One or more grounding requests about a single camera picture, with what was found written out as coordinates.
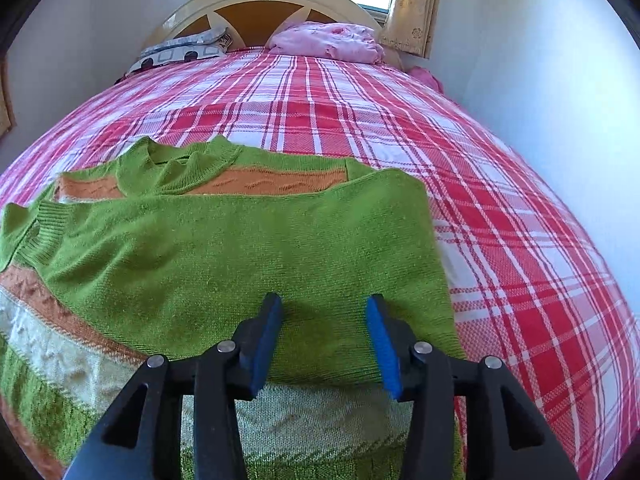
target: pillow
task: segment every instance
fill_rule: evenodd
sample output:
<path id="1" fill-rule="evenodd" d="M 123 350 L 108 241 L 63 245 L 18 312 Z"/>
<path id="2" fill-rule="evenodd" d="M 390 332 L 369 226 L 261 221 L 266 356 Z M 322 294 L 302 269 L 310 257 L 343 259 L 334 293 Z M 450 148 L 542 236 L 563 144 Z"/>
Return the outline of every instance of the pillow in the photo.
<path id="1" fill-rule="evenodd" d="M 126 76 L 168 63 L 224 56 L 232 42 L 233 39 L 226 31 L 226 27 L 217 27 L 200 34 L 167 40 L 143 50 L 138 60 L 127 71 Z"/>
<path id="2" fill-rule="evenodd" d="M 382 62 L 385 51 L 373 35 L 372 28 L 353 23 L 304 22 L 274 34 L 266 47 L 270 54 L 375 64 Z"/>

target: knit fabric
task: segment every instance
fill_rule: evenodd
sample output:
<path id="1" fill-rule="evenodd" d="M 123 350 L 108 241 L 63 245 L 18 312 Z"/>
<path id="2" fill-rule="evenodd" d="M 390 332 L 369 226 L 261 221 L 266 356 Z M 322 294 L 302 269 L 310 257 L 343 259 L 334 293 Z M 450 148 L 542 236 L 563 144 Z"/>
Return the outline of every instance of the knit fabric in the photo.
<path id="1" fill-rule="evenodd" d="M 0 270 L 9 264 L 44 199 L 68 203 L 185 193 L 293 194 L 321 191 L 372 171 L 351 157 L 284 155 L 223 136 L 181 148 L 142 137 L 111 162 L 60 174 L 29 208 L 9 204 L 0 227 Z"/>
<path id="2" fill-rule="evenodd" d="M 237 403 L 250 478 L 398 478 L 412 406 L 377 384 L 369 294 L 464 357 L 424 187 L 398 170 L 221 137 L 186 148 L 142 139 L 62 174 L 4 219 L 0 252 L 13 262 L 0 272 L 0 411 L 43 457 L 47 480 L 149 354 L 202 352 L 268 290 L 286 318 L 270 382 Z M 191 397 L 182 427 L 190 479 Z"/>

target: blue gripper pad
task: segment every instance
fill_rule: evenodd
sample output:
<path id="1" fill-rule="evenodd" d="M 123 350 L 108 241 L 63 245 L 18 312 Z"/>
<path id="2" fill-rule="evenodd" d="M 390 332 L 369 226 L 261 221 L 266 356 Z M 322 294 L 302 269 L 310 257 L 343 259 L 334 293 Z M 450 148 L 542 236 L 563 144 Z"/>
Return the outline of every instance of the blue gripper pad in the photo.
<path id="1" fill-rule="evenodd" d="M 378 301 L 375 296 L 367 298 L 365 318 L 385 390 L 391 394 L 394 400 L 398 400 L 402 393 L 400 359 L 391 342 L 385 326 L 385 319 L 378 308 Z"/>
<path id="2" fill-rule="evenodd" d="M 267 381 L 283 317 L 284 309 L 280 296 L 270 292 L 265 296 L 260 314 L 254 320 L 257 324 L 256 328 L 260 329 L 260 333 L 254 333 L 257 342 L 251 345 L 252 349 L 248 354 L 243 355 L 242 352 L 240 354 L 242 367 L 249 370 L 251 377 L 249 388 L 254 397 Z"/>

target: plaid blanket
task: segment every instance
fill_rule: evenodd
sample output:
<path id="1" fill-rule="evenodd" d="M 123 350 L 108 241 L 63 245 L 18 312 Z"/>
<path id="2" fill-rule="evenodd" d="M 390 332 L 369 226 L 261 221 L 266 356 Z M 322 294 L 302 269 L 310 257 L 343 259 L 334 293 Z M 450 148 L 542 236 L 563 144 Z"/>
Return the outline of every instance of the plaid blanket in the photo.
<path id="1" fill-rule="evenodd" d="M 218 134 L 421 179 L 466 354 L 504 359 L 581 478 L 610 472 L 640 427 L 640 333 L 615 279 L 516 153 L 393 68 L 254 49 L 149 70 L 27 149 L 0 178 L 0 205 L 25 205 L 60 171 L 110 160 L 142 136 L 180 146 Z"/>

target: pink pillow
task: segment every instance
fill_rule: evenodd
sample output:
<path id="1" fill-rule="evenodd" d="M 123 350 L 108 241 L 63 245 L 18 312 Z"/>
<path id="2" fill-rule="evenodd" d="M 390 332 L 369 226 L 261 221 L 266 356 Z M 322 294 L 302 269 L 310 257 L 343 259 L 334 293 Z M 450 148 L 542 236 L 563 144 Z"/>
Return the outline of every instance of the pink pillow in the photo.
<path id="1" fill-rule="evenodd" d="M 276 31 L 266 47 L 269 54 L 374 64 L 382 62 L 385 51 L 373 34 L 371 28 L 353 23 L 304 22 Z"/>
<path id="2" fill-rule="evenodd" d="M 431 88 L 431 90 L 444 95 L 444 89 L 442 88 L 442 83 L 438 81 L 436 78 L 434 78 L 433 74 L 429 72 L 426 68 L 423 68 L 421 66 L 414 66 L 407 73 L 411 77 L 415 77 L 423 85 L 426 85 L 429 88 Z"/>

